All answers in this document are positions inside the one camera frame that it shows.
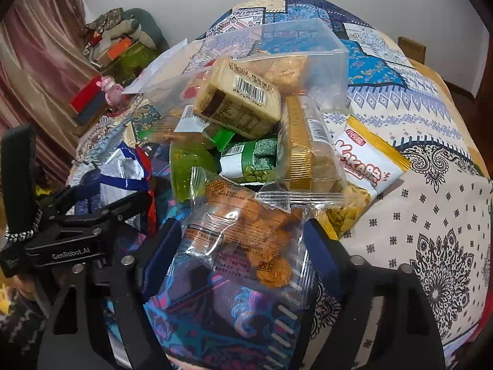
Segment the green pea snack packet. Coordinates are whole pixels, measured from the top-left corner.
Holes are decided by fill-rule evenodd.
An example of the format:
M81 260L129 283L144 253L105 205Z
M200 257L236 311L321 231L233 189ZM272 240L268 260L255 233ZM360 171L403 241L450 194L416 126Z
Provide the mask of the green pea snack packet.
M222 151L220 175L238 184L264 184L276 167L277 139L238 142Z

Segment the blue white snack bag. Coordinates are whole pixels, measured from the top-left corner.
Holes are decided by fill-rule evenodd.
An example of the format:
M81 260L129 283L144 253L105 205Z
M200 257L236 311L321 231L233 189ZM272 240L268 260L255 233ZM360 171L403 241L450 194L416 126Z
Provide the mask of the blue white snack bag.
M124 197L144 192L148 201L127 223L144 234L153 235L157 228L157 216L150 181L151 164L146 153L139 147L131 148L122 142L100 167L80 165L69 185L82 186L84 190L68 212L74 215L91 214Z

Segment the pink curtain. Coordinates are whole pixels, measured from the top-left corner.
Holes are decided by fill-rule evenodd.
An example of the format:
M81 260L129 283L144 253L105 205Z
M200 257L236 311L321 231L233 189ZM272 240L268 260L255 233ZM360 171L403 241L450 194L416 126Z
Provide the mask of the pink curtain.
M36 160L58 183L78 144L70 103L97 74L85 35L83 0L13 0L1 17L1 130L33 125Z

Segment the orange cracker clear packet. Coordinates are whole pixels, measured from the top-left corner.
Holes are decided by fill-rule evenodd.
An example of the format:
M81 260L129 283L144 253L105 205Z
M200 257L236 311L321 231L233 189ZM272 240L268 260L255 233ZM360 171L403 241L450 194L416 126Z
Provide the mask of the orange cracker clear packet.
M176 257L181 289L168 311L167 352L209 369L310 369L324 327L324 291L308 248L309 213L260 203L253 191L196 167Z

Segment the beige barcode cake packet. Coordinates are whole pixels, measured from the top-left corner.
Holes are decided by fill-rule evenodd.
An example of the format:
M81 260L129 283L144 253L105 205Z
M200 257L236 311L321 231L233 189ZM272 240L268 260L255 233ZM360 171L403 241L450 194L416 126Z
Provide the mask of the beige barcode cake packet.
M260 139L280 121L282 99L275 85L222 57L199 82L193 112L245 138Z

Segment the pink toy figure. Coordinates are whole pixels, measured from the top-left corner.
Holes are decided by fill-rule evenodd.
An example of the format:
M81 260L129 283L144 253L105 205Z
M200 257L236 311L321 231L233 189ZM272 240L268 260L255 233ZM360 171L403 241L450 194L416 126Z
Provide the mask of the pink toy figure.
M118 84L111 76L103 76L100 79L99 86L104 92L104 97L108 105L118 106L124 101L124 88Z

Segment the patchwork patterned bed quilt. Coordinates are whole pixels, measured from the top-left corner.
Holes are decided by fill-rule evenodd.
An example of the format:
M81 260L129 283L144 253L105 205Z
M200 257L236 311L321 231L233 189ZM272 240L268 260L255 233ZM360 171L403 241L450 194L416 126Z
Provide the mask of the patchwork patterned bed quilt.
M349 253L372 265L416 271L437 323L445 369L477 347L475 338L492 317L492 181L443 79L409 61L401 48L364 20L326 0L250 0L236 5L206 32L210 37L242 25L320 18L348 48L348 109L370 131L410 161L410 170L379 194L356 225L344 234ZM77 185L94 165L109 157L130 122L149 128L158 114L147 100L130 107L143 114L106 114L80 139L67 180ZM219 348L226 337L190 337L173 360L182 369L281 369L287 359L264 348L246 358Z

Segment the gold tray pastry packet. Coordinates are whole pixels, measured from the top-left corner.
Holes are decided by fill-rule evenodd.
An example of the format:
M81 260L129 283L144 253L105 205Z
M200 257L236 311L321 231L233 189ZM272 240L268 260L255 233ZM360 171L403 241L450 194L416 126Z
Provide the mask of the gold tray pastry packet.
M346 185L317 105L306 96L286 97L277 133L276 167L256 199L286 212L343 206Z

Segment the clear plastic storage bin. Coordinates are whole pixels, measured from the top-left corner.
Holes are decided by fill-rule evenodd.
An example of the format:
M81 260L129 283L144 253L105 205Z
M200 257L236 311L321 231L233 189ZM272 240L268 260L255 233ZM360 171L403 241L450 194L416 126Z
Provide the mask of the clear plastic storage bin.
M217 59L229 57L269 78L284 95L301 94L323 113L346 111L348 50L321 19L268 23L181 42L155 59L125 94L146 94L159 111Z

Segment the pile of clothes and boxes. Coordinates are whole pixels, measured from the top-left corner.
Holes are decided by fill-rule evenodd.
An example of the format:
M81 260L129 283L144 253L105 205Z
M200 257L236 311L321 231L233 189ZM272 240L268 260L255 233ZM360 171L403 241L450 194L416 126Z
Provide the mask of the pile of clothes and boxes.
M124 86L170 48L154 17L142 8L114 8L85 25L83 56Z

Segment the red box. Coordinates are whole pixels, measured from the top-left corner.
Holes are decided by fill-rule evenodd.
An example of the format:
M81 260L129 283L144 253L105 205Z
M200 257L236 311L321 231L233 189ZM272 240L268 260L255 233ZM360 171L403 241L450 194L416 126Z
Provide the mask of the red box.
M71 107L77 114L81 114L90 101L101 91L100 82L102 76L96 75L84 85L70 102Z

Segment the yellow white chips packet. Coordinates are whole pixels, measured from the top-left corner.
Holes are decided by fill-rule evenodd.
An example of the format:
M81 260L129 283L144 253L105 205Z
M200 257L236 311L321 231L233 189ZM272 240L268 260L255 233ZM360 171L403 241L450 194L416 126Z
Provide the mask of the yellow white chips packet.
M321 209L316 219L328 237L337 241L349 233L378 195L410 169L410 162L352 115L333 148L347 180L344 203Z

